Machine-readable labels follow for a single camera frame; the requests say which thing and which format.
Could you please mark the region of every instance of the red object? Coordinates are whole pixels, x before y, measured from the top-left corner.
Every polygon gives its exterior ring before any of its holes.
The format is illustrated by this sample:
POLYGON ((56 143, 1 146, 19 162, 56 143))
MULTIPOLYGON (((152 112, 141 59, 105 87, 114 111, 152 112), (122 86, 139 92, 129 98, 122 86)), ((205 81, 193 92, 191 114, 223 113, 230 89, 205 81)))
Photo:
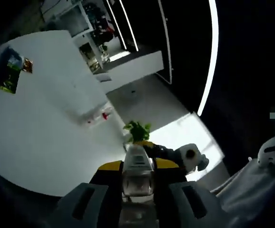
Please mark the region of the red object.
POLYGON ((103 118, 104 118, 105 120, 108 119, 108 115, 107 115, 106 113, 103 113, 102 115, 103 115, 103 118))
POLYGON ((111 33, 113 33, 113 34, 114 34, 114 32, 115 32, 110 26, 107 27, 107 31, 109 31, 109 32, 111 32, 111 33))

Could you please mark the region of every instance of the wall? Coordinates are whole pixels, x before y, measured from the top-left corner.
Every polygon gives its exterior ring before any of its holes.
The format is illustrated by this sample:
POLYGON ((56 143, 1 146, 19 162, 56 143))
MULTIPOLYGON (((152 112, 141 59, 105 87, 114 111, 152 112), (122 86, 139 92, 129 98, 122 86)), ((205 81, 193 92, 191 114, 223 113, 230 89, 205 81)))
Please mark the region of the wall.
POLYGON ((28 2, 28 5, 22 9, 11 24, 0 34, 1 44, 13 39, 12 34, 16 33, 23 36, 39 31, 39 28, 44 25, 39 4, 38 0, 28 2))
POLYGON ((275 136, 275 1, 216 3, 221 42, 201 118, 234 174, 275 136))
POLYGON ((151 123, 152 131, 188 113, 155 75, 124 85, 107 96, 125 123, 130 120, 151 123))

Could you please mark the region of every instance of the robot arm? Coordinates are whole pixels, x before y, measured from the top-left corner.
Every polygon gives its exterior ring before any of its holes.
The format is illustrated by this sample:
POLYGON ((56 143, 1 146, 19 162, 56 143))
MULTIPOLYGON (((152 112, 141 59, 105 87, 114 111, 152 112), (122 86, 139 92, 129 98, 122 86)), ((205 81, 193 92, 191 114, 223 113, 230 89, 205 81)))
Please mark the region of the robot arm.
POLYGON ((168 149, 161 145, 156 145, 149 141, 137 142, 137 145, 142 146, 150 158, 162 158, 173 161, 181 169, 186 169, 187 173, 204 170, 209 163, 209 160, 204 154, 201 154, 198 147, 191 143, 184 145, 176 150, 168 149))

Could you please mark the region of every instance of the green plant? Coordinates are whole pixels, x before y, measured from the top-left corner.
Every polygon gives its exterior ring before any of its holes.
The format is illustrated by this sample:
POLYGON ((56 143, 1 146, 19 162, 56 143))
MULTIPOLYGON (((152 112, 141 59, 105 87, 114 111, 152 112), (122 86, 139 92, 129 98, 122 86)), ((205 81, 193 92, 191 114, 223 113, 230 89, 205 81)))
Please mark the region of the green plant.
POLYGON ((129 130, 132 135, 132 137, 128 140, 129 143, 141 142, 143 140, 148 140, 150 137, 150 123, 142 126, 138 121, 130 121, 123 128, 129 130))

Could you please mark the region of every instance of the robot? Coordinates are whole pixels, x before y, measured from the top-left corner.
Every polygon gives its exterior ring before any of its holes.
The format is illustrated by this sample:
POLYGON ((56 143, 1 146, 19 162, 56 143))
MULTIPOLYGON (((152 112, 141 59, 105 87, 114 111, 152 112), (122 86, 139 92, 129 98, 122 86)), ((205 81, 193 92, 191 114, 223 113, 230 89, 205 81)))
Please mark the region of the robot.
POLYGON ((257 159, 212 192, 185 177, 207 164, 196 145, 173 151, 139 142, 130 146, 124 161, 102 165, 90 183, 82 183, 64 196, 42 227, 234 228, 269 224, 266 220, 275 211, 266 210, 275 196, 275 137, 263 144, 257 159), (133 204, 124 199, 147 196, 153 196, 154 210, 143 213, 140 203, 132 221, 121 223, 123 211, 133 204))

